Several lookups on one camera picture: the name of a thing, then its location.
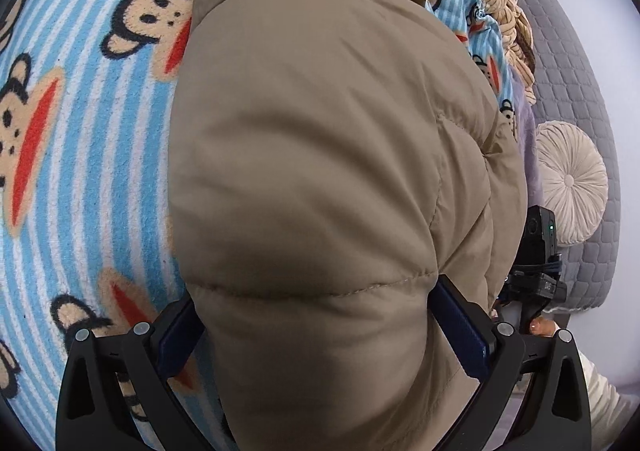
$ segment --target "puffer jacket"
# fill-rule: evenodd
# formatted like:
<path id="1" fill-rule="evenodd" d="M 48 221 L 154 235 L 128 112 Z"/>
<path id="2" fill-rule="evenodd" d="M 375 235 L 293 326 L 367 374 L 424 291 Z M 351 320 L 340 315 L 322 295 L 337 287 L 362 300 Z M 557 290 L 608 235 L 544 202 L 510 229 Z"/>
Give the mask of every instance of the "puffer jacket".
<path id="1" fill-rule="evenodd" d="M 427 451 L 476 387 L 426 299 L 445 272 L 489 309 L 526 185 L 423 5 L 194 0 L 169 199 L 241 451 Z"/>

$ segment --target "screw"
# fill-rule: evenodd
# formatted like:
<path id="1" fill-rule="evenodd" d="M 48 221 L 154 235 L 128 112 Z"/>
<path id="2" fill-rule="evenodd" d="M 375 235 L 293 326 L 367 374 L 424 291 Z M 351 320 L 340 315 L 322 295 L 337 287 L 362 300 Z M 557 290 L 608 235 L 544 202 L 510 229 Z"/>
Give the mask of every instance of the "screw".
<path id="1" fill-rule="evenodd" d="M 569 330 L 559 330 L 558 331 L 558 337 L 562 339 L 562 341 L 564 341 L 565 343 L 570 343 L 571 339 L 573 339 L 574 337 L 571 335 L 571 332 L 569 332 Z"/>
<path id="2" fill-rule="evenodd" d="M 509 323 L 500 323 L 498 325 L 498 332 L 503 336 L 509 337 L 513 335 L 513 327 Z"/>
<path id="3" fill-rule="evenodd" d="M 149 328 L 149 323 L 147 323 L 146 321 L 142 321 L 140 323 L 136 323 L 136 325 L 133 327 L 133 333 L 136 336 L 142 336 L 149 332 Z"/>
<path id="4" fill-rule="evenodd" d="M 78 332 L 76 332 L 76 341 L 84 341 L 89 337 L 89 330 L 86 328 L 81 328 Z"/>

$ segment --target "camera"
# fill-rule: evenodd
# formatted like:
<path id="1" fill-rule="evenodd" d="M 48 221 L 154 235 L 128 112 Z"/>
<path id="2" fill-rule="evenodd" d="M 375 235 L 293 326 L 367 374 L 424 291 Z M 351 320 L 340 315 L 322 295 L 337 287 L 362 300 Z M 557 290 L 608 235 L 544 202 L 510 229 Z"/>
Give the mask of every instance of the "camera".
<path id="1" fill-rule="evenodd" d="M 556 216 L 541 206 L 527 210 L 522 238 L 511 271 L 494 308 L 500 320 L 529 333 L 529 325 L 551 303 L 566 300 L 560 280 L 562 261 L 557 254 Z"/>

